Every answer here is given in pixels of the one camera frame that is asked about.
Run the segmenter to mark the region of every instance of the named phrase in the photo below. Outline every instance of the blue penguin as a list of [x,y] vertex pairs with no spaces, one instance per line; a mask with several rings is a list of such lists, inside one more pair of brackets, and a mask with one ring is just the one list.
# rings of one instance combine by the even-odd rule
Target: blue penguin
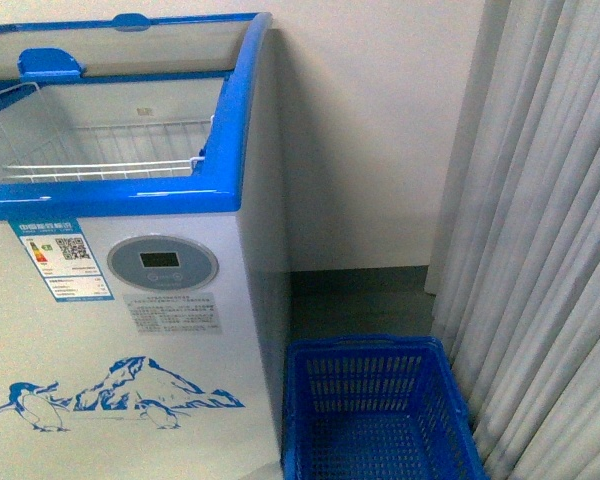
[[66,410],[66,407],[38,395],[49,389],[32,383],[14,383],[9,387],[9,402],[0,407],[0,413],[15,410],[34,430],[40,432],[66,432],[56,411],[56,408]]
[[188,413],[176,412],[157,400],[140,400],[136,405],[144,410],[140,416],[149,417],[149,420],[151,420],[160,430],[180,428],[177,415],[190,416]]

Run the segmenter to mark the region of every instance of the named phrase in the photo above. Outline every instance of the digital display panel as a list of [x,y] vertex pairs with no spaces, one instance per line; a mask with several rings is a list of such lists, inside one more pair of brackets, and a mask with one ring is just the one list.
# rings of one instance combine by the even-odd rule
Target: digital display panel
[[140,259],[145,268],[180,266],[178,255],[175,252],[141,253]]

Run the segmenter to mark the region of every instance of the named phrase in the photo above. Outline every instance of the qr code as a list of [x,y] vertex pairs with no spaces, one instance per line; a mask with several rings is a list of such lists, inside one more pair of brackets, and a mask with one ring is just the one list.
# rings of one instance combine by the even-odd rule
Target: qr code
[[81,238],[56,238],[65,260],[90,259],[87,247]]

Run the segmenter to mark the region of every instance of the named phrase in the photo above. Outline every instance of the blue plastic basket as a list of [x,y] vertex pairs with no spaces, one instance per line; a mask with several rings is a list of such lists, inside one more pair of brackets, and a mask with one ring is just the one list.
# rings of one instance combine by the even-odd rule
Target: blue plastic basket
[[300,341],[287,368],[286,480],[487,478],[437,339]]

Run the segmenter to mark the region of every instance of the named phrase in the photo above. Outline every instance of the mountain graphic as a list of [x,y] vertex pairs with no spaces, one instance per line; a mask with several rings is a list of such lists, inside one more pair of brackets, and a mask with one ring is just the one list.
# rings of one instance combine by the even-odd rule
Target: mountain graphic
[[229,392],[205,393],[194,383],[143,356],[115,362],[104,380],[74,397],[70,408],[74,411],[141,410],[148,400],[170,409],[244,407]]

